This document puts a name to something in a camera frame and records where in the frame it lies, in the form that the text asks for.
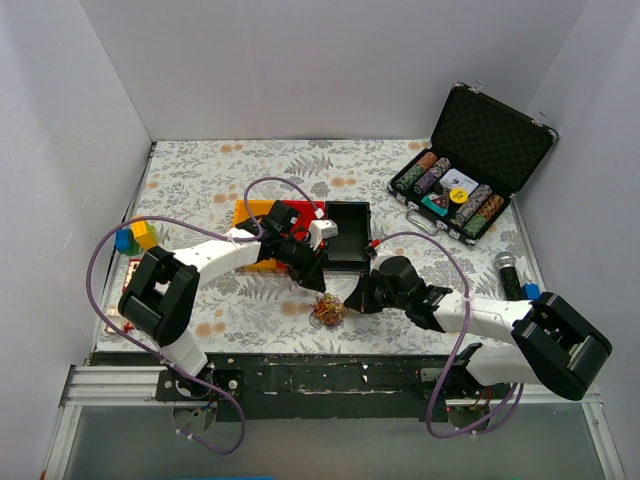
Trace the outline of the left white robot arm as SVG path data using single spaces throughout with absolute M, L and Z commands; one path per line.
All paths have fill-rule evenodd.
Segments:
M 297 237 L 300 212 L 276 201 L 269 212 L 251 216 L 226 234 L 175 251 L 153 247 L 143 255 L 118 304 L 121 316 L 141 331 L 160 360 L 176 371 L 178 387 L 193 400 L 213 386 L 208 360 L 189 330 L 198 288 L 227 273 L 273 259 L 300 287 L 323 293 L 325 240 L 338 234 L 335 222 L 316 208 Z

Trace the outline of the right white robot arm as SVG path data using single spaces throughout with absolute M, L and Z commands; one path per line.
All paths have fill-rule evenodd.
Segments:
M 361 274 L 346 299 L 361 314 L 397 309 L 419 328 L 466 331 L 495 340 L 472 345 L 453 364 L 454 389 L 475 397 L 487 386 L 539 384 L 578 401 L 613 352 L 611 342 L 561 296 L 535 300 L 467 299 L 447 287 L 428 285 L 404 256 L 380 256 Z

